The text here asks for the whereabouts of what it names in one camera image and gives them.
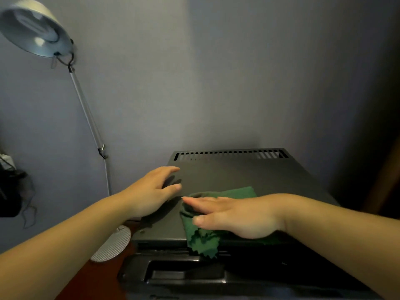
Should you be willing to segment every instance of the cloth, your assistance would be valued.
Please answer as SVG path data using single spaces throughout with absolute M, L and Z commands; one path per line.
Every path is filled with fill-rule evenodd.
M 244 198 L 253 198 L 257 197 L 256 192 L 251 186 L 238 188 L 235 190 L 227 190 L 227 191 L 204 191 L 196 194 L 191 194 L 189 197 L 201 198 L 201 197 L 229 197 L 233 199 L 244 199 Z M 221 238 L 230 234 L 227 231 L 213 231 L 213 230 L 204 230 L 199 228 L 193 224 L 192 218 L 194 216 L 201 215 L 200 213 L 193 210 L 193 208 L 186 203 L 182 204 L 180 209 L 180 216 L 182 218 L 183 226 L 186 232 L 186 240 L 187 246 L 190 247 L 193 251 L 197 251 L 199 254 L 208 256 L 210 258 L 214 258 L 218 252 L 218 245 Z M 266 244 L 278 244 L 281 243 L 276 234 L 272 234 L 271 236 L 255 239 L 254 242 L 261 242 L 264 245 Z

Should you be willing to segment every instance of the vent slot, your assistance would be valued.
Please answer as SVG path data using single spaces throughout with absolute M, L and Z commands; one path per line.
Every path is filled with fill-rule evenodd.
M 182 151 L 178 152 L 174 161 L 207 161 L 215 159 L 253 159 L 253 160 L 279 160 L 289 159 L 287 153 L 280 148 L 263 148 L 247 150 L 224 150 L 224 151 Z

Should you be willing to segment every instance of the red floor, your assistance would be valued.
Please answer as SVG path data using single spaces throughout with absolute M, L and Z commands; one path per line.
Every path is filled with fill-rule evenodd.
M 128 226 L 131 230 L 136 230 L 136 224 Z M 134 247 L 129 244 L 121 254 L 110 261 L 88 261 L 56 300 L 126 300 L 125 293 L 117 281 L 117 274 L 124 258 L 133 253 Z

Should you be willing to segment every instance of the floor lamp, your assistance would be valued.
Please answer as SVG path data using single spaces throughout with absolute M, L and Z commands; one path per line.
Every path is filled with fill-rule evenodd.
M 0 32 L 13 44 L 32 54 L 52 58 L 52 67 L 56 61 L 68 68 L 74 84 L 76 94 L 82 105 L 97 151 L 104 162 L 108 196 L 111 195 L 110 179 L 108 175 L 106 145 L 102 141 L 96 123 L 90 112 L 82 88 L 75 74 L 74 42 L 66 30 L 61 26 L 49 9 L 35 0 L 21 0 L 0 11 Z M 70 60 L 64 62 L 60 57 L 68 56 Z M 93 255 L 92 261 L 107 261 L 129 244 L 131 232 L 126 226 L 119 226 L 111 237 Z

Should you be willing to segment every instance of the lamp shade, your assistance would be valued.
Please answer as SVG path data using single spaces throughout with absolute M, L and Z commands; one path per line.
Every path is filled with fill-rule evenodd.
M 73 52 L 65 29 L 46 6 L 35 0 L 21 0 L 0 11 L 0 32 L 11 43 L 42 57 Z

